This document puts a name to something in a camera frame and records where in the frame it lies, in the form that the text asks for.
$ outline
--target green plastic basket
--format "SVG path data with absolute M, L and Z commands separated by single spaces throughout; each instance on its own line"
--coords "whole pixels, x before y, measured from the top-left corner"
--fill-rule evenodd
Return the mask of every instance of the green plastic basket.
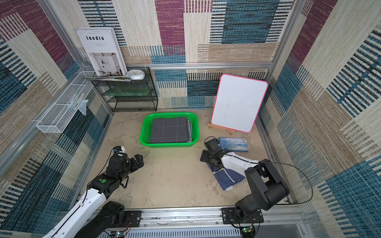
M 174 118 L 186 117 L 192 123 L 192 142 L 179 142 L 179 143 L 149 143 L 151 137 L 152 121 L 156 118 Z M 192 112 L 159 112 L 152 113 L 146 116 L 143 121 L 142 131 L 140 132 L 140 142 L 142 145 L 152 148 L 164 147 L 190 147 L 199 140 L 199 118 Z

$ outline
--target wire shelf rack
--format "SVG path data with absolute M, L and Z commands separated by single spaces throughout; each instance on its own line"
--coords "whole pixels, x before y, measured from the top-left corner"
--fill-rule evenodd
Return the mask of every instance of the wire shelf rack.
M 130 69 L 140 69 L 144 71 L 145 77 L 141 80 L 131 80 L 131 81 L 102 81 L 102 80 L 92 80 L 93 85 L 102 95 L 104 100 L 107 102 L 112 112 L 140 112 L 140 111 L 156 111 L 158 104 L 158 97 L 156 94 L 156 89 L 151 76 L 149 68 L 145 67 L 134 67 L 127 68 Z M 118 95 L 108 95 L 110 90 L 115 88 L 145 88 L 146 95 L 143 96 L 118 96 Z
M 62 133 L 77 112 L 75 106 L 78 98 L 84 93 L 85 96 L 83 99 L 85 99 L 93 88 L 93 84 L 86 80 L 85 76 L 92 77 L 94 74 L 95 71 L 83 71 L 78 74 L 53 106 L 37 123 L 37 128 L 43 133 Z

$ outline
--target dark gray folded cloth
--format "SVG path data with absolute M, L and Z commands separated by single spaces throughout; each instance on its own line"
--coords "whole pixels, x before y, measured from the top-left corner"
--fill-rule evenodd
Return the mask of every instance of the dark gray folded cloth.
M 172 143 L 188 141 L 186 117 L 157 118 L 152 121 L 149 143 Z

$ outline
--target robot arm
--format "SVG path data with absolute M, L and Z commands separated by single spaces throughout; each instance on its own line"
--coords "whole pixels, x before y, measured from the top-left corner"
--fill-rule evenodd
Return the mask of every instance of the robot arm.
M 249 183 L 251 194 L 235 204 L 235 214 L 239 220 L 250 220 L 255 211 L 270 209 L 290 193 L 271 161 L 250 160 L 223 150 L 217 139 L 206 142 L 205 146 L 208 150 L 203 151 L 200 161 L 234 170 L 245 176 Z M 269 180 L 265 183 L 262 177 L 268 177 Z
M 124 206 L 108 202 L 99 215 L 83 227 L 93 212 L 102 205 L 121 185 L 126 188 L 128 174 L 143 167 L 143 156 L 128 158 L 124 147 L 114 147 L 106 172 L 98 175 L 88 185 L 86 193 L 66 214 L 66 216 L 43 238 L 97 237 L 115 223 L 124 222 Z

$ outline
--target folded cloth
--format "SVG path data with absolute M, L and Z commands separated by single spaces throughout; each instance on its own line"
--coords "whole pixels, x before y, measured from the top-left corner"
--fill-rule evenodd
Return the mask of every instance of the folded cloth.
M 186 117 L 153 119 L 149 143 L 173 143 L 187 141 L 188 126 Z
M 187 130 L 188 130 L 188 141 L 187 142 L 192 142 L 192 123 L 187 120 Z
M 208 166 L 210 170 L 212 170 L 222 190 L 226 190 L 228 187 L 233 186 L 234 184 L 237 184 L 245 179 L 244 176 L 231 169 L 222 169 L 209 164 Z

